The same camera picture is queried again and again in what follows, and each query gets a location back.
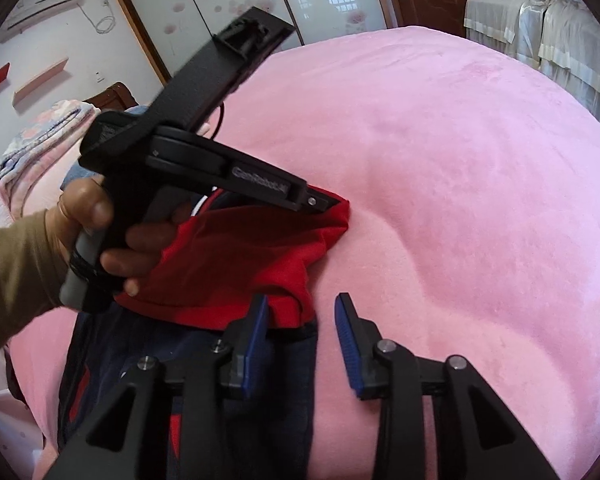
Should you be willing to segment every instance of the air conditioner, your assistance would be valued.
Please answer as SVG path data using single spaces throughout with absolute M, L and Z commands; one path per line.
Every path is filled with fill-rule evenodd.
M 0 28 L 0 43 L 77 3 L 78 0 L 20 0 Z

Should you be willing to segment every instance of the hand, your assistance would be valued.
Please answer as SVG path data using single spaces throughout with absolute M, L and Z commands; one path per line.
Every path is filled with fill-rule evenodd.
M 176 226 L 189 219 L 191 204 L 183 204 L 171 221 L 136 224 L 126 231 L 128 249 L 109 249 L 100 255 L 100 264 L 109 274 L 122 276 L 130 296 L 140 290 L 138 278 L 147 275 L 159 262 L 162 251 L 176 237 Z M 75 241 L 82 229 L 106 228 L 113 220 L 113 204 L 100 184 L 92 178 L 72 181 L 58 205 L 45 216 L 46 237 L 53 251 L 69 263 Z

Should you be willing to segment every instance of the sleeve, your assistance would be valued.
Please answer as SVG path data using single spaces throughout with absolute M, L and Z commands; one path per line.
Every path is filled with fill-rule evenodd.
M 48 243 L 45 211 L 0 229 L 0 347 L 33 318 L 60 305 L 66 264 Z

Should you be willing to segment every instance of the red cloth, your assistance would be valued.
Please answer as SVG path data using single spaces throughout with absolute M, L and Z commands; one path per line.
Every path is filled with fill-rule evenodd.
M 140 293 L 116 301 L 154 319 L 224 330 L 245 316 L 253 294 L 263 293 L 272 327 L 302 326 L 315 316 L 307 267 L 349 227 L 349 202 L 322 192 L 340 203 L 321 214 L 272 206 L 198 213 L 181 225 Z

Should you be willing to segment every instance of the screw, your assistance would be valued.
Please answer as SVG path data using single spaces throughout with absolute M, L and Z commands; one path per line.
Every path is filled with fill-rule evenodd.
M 464 370 L 466 368 L 466 359 L 461 355 L 452 355 L 449 358 L 449 366 L 454 370 Z
M 141 357 L 138 361 L 138 368 L 140 368 L 142 371 L 151 370 L 151 368 L 155 366 L 156 362 L 157 361 L 155 357 L 145 355 L 144 357 Z
M 389 352 L 393 352 L 396 348 L 398 348 L 398 345 L 390 339 L 381 339 L 376 343 L 376 346 L 383 354 L 388 354 Z
M 211 351 L 214 354 L 219 354 L 226 349 L 226 345 L 222 342 L 222 339 L 218 339 L 215 343 L 211 345 Z

